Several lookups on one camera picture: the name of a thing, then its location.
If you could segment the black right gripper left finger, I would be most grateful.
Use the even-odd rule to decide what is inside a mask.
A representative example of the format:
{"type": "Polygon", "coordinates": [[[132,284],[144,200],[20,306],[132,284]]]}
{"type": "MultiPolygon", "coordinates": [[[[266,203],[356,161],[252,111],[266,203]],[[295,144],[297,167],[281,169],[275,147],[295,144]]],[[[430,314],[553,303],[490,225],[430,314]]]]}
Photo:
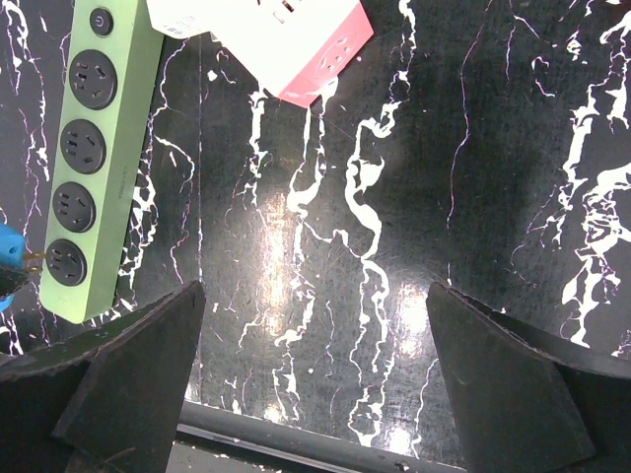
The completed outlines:
{"type": "Polygon", "coordinates": [[[204,307],[193,281],[64,342],[3,355],[2,471],[165,471],[204,307]]]}

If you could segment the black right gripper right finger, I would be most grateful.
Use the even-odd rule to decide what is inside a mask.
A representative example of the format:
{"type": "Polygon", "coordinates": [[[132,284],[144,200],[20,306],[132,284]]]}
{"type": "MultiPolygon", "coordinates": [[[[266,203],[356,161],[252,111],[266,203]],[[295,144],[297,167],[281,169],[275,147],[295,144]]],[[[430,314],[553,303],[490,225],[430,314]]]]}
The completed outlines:
{"type": "Polygon", "coordinates": [[[468,471],[629,471],[629,361],[439,283],[426,304],[468,471]]]}

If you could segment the blue plug adapter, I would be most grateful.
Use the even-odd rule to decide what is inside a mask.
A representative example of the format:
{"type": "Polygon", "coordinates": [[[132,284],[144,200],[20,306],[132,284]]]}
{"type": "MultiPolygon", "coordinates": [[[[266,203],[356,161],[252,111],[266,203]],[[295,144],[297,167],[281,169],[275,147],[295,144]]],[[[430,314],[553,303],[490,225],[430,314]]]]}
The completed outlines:
{"type": "Polygon", "coordinates": [[[31,275],[40,270],[44,258],[42,252],[27,252],[25,237],[1,223],[1,310],[6,310],[13,302],[14,295],[30,281],[31,275]]]}

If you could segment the pink cube socket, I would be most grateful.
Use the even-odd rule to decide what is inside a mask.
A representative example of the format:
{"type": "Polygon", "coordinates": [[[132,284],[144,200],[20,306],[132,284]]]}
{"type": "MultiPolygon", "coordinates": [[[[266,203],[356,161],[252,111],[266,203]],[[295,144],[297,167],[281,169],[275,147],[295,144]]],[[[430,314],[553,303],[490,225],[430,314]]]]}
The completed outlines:
{"type": "Polygon", "coordinates": [[[303,108],[374,34],[359,1],[212,1],[209,30],[264,89],[303,108]]]}

